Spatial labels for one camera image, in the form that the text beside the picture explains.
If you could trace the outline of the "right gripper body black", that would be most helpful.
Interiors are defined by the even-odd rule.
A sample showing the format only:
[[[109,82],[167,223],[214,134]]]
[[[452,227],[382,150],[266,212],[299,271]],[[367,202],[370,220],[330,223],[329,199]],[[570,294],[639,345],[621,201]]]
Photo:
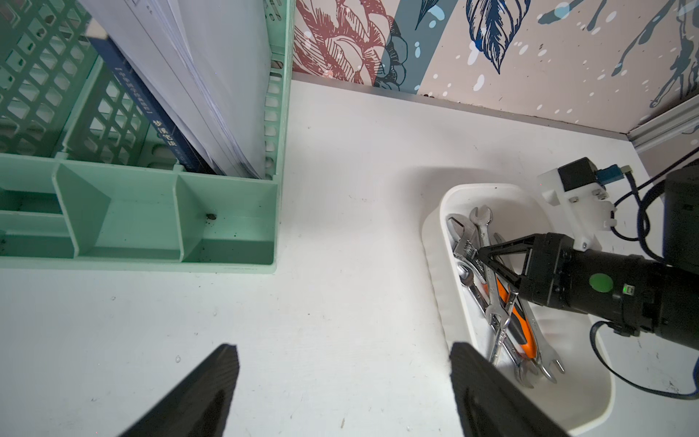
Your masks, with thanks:
[[[558,233],[533,234],[520,296],[561,311],[609,320],[621,332],[654,331],[660,322],[660,266],[638,255],[577,251]]]

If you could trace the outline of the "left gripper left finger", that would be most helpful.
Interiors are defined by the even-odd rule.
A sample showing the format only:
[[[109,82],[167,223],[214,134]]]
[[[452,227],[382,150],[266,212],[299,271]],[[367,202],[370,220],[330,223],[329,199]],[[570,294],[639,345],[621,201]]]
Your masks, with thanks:
[[[221,436],[233,401],[240,359],[221,344],[124,436]]]

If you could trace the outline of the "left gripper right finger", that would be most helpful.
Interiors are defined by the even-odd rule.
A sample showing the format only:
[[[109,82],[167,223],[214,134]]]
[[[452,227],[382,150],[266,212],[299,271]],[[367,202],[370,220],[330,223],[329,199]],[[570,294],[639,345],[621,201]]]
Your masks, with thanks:
[[[465,436],[567,435],[471,344],[455,342],[450,361],[451,385]]]

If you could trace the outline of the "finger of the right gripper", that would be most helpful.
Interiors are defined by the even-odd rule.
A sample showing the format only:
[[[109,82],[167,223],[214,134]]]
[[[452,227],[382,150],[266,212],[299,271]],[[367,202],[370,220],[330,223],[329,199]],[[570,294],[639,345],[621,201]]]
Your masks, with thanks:
[[[531,234],[481,247],[477,251],[476,258],[489,268],[505,268],[505,261],[515,257],[518,264],[512,261],[512,268],[528,268],[533,259],[532,251],[537,239],[537,234]]]
[[[509,294],[522,294],[522,275],[513,269],[509,254],[478,253],[477,260],[483,267],[484,287],[489,295],[499,295],[500,285],[507,289]]]

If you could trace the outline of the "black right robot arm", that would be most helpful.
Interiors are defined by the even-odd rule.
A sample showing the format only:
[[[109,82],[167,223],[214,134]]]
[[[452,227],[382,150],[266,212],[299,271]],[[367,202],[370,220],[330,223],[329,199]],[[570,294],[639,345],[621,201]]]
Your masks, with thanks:
[[[698,347],[698,163],[670,172],[638,202],[642,254],[577,251],[560,233],[485,246],[477,258],[528,302],[590,314],[621,335]]]

